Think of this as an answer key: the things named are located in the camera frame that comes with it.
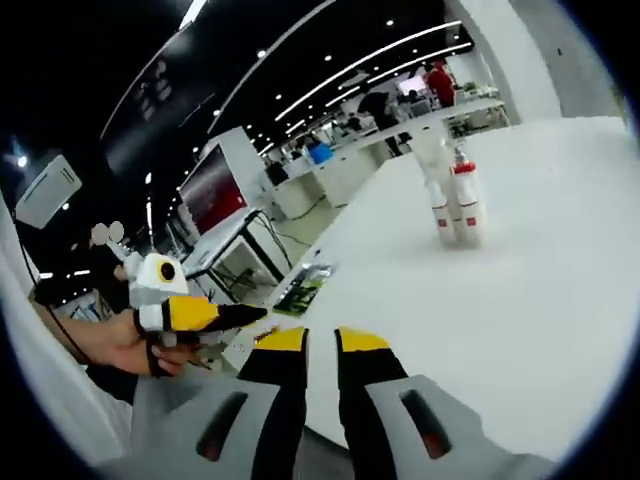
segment ceiling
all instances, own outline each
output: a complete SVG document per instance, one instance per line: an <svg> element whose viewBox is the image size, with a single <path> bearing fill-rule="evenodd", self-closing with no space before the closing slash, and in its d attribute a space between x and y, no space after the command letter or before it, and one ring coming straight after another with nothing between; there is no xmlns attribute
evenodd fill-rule
<svg viewBox="0 0 640 480"><path fill-rule="evenodd" d="M194 147L238 125L252 125L249 133L255 133L257 150L269 143L267 138L286 139L287 123L321 115L324 104L342 93L338 85L350 74L275 121L295 100L363 56L445 21L441 0L326 2L259 62L259 50L269 50L322 2L209 0L196 22L176 35L190 3L61 0L39 7L45 10L37 16L29 16L28 5L11 7L26 10L12 12L17 20L3 33L13 40L3 42L9 50L3 55L4 71L12 74L3 90L0 149L15 154L18 145L30 158L44 155L48 148L61 149L87 186L44 230L20 228L41 270L65 275L82 269L69 246L98 221L118 219L125 234L135 236L146 225L147 198L153 204L154 231L161 232L158 227L166 220L176 186L195 165ZM466 41L470 40L461 30L458 42ZM446 30L433 32L359 68L373 73L379 67L376 73L384 72L451 44ZM327 55L330 61L324 60ZM159 62L164 63L163 76L172 90L145 120L139 87L149 83ZM222 108L253 67L208 134L213 112ZM0 187L10 206L15 177L21 174L12 168L0 169ZM149 172L152 181L145 185ZM55 290L68 295L81 287L61 284Z"/></svg>

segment white pillar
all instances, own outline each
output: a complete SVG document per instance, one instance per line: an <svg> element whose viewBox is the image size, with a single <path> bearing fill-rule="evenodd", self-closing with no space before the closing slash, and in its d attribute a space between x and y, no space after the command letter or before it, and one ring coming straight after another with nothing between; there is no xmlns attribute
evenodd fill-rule
<svg viewBox="0 0 640 480"><path fill-rule="evenodd" d="M562 116L547 65L508 0L447 0L480 49L512 123Z"/></svg>

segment screen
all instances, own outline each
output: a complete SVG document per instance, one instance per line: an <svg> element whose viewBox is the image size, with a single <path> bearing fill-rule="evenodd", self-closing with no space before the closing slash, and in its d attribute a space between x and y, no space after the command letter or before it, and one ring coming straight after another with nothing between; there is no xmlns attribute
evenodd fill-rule
<svg viewBox="0 0 640 480"><path fill-rule="evenodd" d="M420 75L398 82L398 87L400 88L400 91L402 91L403 95L409 95L411 90L419 92L420 90L427 88Z"/></svg>
<svg viewBox="0 0 640 480"><path fill-rule="evenodd" d="M201 234L247 205L220 145L198 164L180 196Z"/></svg>

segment air conditioner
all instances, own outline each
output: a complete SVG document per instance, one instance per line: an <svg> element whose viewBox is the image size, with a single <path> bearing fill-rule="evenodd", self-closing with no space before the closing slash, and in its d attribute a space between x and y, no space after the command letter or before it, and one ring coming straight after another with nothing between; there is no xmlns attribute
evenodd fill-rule
<svg viewBox="0 0 640 480"><path fill-rule="evenodd" d="M82 186L62 155L55 157L27 187L16 205L16 218L42 229Z"/></svg>

